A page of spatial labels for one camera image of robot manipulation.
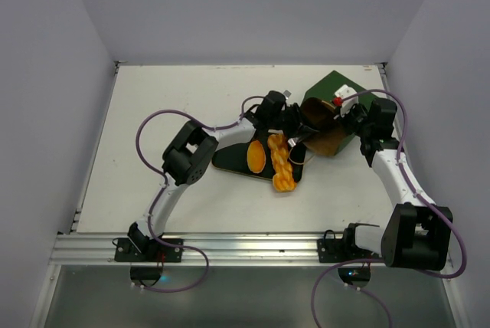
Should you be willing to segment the green paper bag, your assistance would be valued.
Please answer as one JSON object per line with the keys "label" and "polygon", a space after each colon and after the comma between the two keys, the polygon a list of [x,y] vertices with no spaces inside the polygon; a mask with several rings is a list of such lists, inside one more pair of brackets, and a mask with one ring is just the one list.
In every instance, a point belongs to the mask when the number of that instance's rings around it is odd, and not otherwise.
{"label": "green paper bag", "polygon": [[318,130],[318,133],[303,141],[306,148],[317,156],[333,157],[339,154],[354,137],[347,134],[334,119],[335,107],[331,101],[335,91],[343,85],[353,88],[355,93],[365,90],[346,76],[332,71],[305,92],[300,105],[301,112]]}

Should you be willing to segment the orange oval fake bread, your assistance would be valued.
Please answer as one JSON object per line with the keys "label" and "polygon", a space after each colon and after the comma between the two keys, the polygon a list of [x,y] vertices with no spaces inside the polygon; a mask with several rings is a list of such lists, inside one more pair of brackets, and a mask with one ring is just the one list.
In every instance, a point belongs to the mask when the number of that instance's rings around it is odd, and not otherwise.
{"label": "orange oval fake bread", "polygon": [[255,174],[261,173],[266,165],[266,153],[259,140],[252,141],[247,149],[247,166]]}

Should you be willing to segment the orange braided fake bread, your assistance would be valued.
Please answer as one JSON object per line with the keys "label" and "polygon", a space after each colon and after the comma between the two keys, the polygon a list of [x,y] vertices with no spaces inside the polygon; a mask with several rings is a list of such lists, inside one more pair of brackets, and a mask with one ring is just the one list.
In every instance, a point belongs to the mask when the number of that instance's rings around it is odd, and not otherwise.
{"label": "orange braided fake bread", "polygon": [[271,134],[267,139],[270,158],[275,174],[273,187],[278,192],[292,192],[296,182],[292,176],[292,164],[289,162],[289,149],[286,137],[281,133]]}

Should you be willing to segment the metal serving tongs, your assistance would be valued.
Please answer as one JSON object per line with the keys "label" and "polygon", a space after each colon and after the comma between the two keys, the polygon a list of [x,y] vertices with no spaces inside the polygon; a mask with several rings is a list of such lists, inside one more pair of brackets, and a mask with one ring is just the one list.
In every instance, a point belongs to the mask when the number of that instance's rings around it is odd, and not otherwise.
{"label": "metal serving tongs", "polygon": [[287,140],[287,143],[288,143],[288,145],[289,145],[290,148],[293,148],[293,147],[297,146],[298,144],[300,144],[307,137],[308,136],[306,134],[305,135],[301,135],[301,136],[295,136],[295,137],[289,138]]}

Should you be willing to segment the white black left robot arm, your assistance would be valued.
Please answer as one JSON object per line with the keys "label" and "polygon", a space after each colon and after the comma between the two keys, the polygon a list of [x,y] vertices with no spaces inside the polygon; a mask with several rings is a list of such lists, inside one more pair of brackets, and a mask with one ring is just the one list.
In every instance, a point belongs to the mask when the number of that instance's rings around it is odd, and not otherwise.
{"label": "white black left robot arm", "polygon": [[[214,154],[229,146],[248,143],[266,135],[270,130],[286,135],[288,142],[300,143],[318,130],[301,112],[297,103],[287,103],[285,93],[271,90],[255,107],[245,108],[235,121],[223,126],[208,126],[190,114],[173,109],[158,110],[147,116],[136,131],[136,152],[143,164],[162,179],[152,203],[142,219],[129,226],[127,237],[132,252],[142,261],[157,256],[165,226],[184,191],[205,174]],[[157,169],[143,155],[141,136],[145,126],[157,116],[173,114],[188,121],[178,131],[162,154],[162,167]]]}

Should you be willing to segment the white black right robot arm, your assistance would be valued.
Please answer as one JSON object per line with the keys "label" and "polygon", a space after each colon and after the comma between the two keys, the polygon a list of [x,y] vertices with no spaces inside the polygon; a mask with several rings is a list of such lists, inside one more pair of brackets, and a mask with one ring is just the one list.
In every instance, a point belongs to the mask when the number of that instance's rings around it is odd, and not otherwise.
{"label": "white black right robot arm", "polygon": [[393,210],[385,226],[351,223],[344,231],[341,252],[358,261],[368,251],[386,266],[441,271],[446,263],[452,212],[422,200],[423,191],[394,138],[395,102],[376,98],[369,107],[354,101],[340,109],[347,133],[361,140],[361,154],[383,183]]}

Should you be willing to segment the dark green tray gold rim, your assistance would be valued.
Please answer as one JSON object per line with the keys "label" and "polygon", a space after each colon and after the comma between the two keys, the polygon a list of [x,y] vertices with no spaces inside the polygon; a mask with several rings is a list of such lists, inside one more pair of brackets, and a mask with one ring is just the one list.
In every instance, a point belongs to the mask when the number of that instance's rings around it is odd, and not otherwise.
{"label": "dark green tray gold rim", "polygon": [[[267,145],[267,139],[271,134],[267,133],[260,139],[253,139],[248,143],[241,143],[229,146],[224,149],[218,150],[212,159],[212,164],[218,169],[238,173],[241,175],[254,176],[261,179],[267,179],[272,181],[275,171],[273,169],[273,164],[270,158],[270,149]],[[252,173],[247,166],[247,149],[249,144],[254,141],[259,140],[266,153],[266,165],[261,173]],[[302,179],[303,167],[305,165],[305,155],[306,147],[303,144],[299,144],[293,148],[289,149],[289,162],[292,164],[292,176],[296,182]]]}

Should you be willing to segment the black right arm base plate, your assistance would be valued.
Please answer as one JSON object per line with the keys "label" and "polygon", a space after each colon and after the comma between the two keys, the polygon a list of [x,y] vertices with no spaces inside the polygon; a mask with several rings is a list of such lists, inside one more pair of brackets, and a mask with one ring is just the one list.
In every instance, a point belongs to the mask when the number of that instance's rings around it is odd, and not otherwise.
{"label": "black right arm base plate", "polygon": [[352,237],[348,232],[347,236],[343,233],[326,230],[316,241],[318,261],[320,263],[340,263],[357,259],[378,259],[379,255],[373,251],[360,249],[352,242]]}

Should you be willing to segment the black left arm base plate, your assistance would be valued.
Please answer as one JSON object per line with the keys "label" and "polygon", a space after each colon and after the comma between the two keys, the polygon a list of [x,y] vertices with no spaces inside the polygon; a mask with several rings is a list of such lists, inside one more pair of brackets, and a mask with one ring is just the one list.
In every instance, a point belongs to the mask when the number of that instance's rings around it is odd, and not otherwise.
{"label": "black left arm base plate", "polygon": [[180,263],[182,257],[183,240],[167,239],[164,241],[174,247],[164,246],[155,240],[149,242],[146,251],[140,253],[128,238],[117,238],[115,243],[115,262],[121,263]]}

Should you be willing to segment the aluminium front mounting rail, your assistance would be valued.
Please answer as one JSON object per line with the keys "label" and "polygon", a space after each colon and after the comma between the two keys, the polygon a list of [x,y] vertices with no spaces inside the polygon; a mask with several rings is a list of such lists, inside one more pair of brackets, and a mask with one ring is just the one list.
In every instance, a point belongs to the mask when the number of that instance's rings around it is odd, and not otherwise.
{"label": "aluminium front mounting rail", "polygon": [[59,235],[49,264],[203,267],[204,257],[192,248],[202,250],[211,267],[323,267],[357,257],[368,257],[370,261],[376,258],[370,252],[347,254],[335,250],[339,240],[330,240],[331,246],[325,248],[319,233],[166,234],[165,239],[175,246],[163,252],[153,251],[150,257],[124,246],[124,237],[123,234]]}

